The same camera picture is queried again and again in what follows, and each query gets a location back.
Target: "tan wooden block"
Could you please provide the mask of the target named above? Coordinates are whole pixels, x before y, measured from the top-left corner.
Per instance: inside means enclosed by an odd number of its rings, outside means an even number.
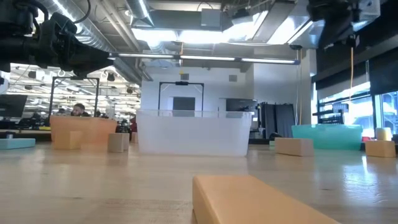
[[[138,143],[138,134],[137,133],[131,133],[131,142],[137,144]]]
[[[55,135],[54,149],[80,149],[83,133],[81,131],[64,131]]]
[[[124,133],[109,134],[108,152],[123,152],[124,148]]]
[[[128,151],[130,147],[130,134],[129,133],[122,133],[123,134],[123,150]]]
[[[336,224],[337,221],[250,176],[196,176],[198,224]]]
[[[395,157],[396,144],[394,141],[366,141],[365,151],[367,156]]]
[[[312,139],[275,138],[275,152],[292,156],[313,156]]]

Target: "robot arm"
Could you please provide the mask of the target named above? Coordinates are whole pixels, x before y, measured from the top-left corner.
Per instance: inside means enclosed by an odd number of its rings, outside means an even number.
[[[325,21],[318,47],[324,48],[339,41],[352,47],[358,42],[354,36],[353,22],[359,22],[361,8],[372,0],[309,0],[307,11],[312,21]]]
[[[41,68],[60,67],[85,77],[95,70],[113,65],[109,53],[82,44],[76,39],[76,25],[67,17],[54,13],[37,24],[35,0],[5,0],[0,2],[0,70],[10,72],[10,63],[38,65]],[[36,32],[32,36],[33,25]]]

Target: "teal tray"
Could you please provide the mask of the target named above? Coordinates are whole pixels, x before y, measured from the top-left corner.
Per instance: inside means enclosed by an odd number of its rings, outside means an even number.
[[[35,139],[0,139],[0,150],[34,147],[35,145]]]
[[[313,140],[315,149],[359,150],[362,126],[345,124],[307,124],[292,126],[294,138]]]

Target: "white plastic container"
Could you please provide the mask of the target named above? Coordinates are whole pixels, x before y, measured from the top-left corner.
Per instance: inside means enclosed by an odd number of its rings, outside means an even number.
[[[137,111],[144,153],[245,156],[250,126],[248,112]]]

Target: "exposed ductwork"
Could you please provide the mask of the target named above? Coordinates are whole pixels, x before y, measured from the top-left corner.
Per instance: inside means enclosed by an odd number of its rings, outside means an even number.
[[[126,3],[133,17],[132,23],[141,20],[151,27],[155,26],[150,18],[146,0],[126,0]]]
[[[59,12],[69,19],[75,21],[82,18],[85,13],[71,0],[38,0],[48,10],[49,13]],[[109,43],[104,35],[97,29],[93,22],[89,19],[77,24],[77,39],[87,45],[93,46],[107,52],[115,52],[116,49]],[[114,61],[114,67],[129,82],[140,83],[142,78],[140,71],[132,68],[124,59],[117,58]]]

